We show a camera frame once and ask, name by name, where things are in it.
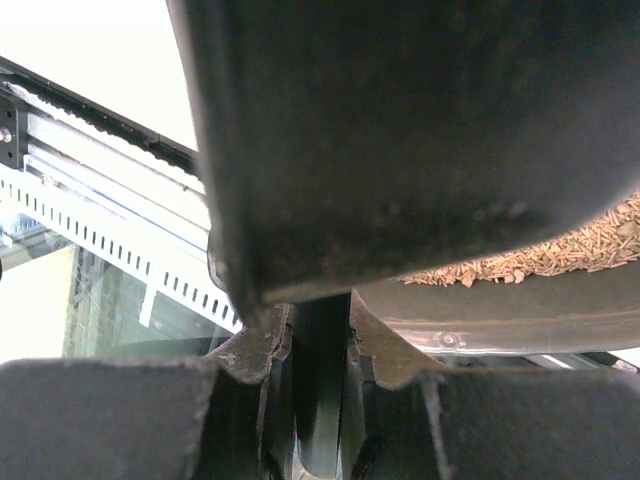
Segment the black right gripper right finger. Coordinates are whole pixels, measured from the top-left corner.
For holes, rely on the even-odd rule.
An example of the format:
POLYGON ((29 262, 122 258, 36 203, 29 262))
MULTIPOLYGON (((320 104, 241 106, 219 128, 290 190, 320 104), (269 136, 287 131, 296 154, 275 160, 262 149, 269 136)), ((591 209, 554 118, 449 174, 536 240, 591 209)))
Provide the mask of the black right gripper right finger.
POLYGON ((455 369, 351 300, 347 479, 635 479, 639 378, 614 369, 455 369))

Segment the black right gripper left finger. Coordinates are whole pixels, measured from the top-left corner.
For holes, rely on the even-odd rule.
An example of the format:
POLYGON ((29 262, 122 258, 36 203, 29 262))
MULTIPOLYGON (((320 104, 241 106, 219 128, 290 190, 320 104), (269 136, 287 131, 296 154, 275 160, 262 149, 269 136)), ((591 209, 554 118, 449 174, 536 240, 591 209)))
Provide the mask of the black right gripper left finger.
POLYGON ((1 368, 5 479, 287 479, 293 310, 201 357, 1 368))

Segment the dark translucent litter box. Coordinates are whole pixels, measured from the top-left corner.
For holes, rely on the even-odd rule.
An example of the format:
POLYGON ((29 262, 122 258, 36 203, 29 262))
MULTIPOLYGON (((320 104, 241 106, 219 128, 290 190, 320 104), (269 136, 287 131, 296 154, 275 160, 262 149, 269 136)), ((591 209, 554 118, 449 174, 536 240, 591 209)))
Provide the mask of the dark translucent litter box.
POLYGON ((639 345, 639 196, 532 247, 355 290, 428 354, 528 355, 639 345))

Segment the black slotted litter scoop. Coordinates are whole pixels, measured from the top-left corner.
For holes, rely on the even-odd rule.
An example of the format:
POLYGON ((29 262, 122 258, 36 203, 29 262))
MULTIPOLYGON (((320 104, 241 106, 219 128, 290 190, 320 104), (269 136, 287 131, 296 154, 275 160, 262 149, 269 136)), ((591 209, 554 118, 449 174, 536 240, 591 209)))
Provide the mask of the black slotted litter scoop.
POLYGON ((635 1, 171 1, 248 329, 293 310, 297 450, 342 476, 361 285, 526 247, 639 179, 635 1))

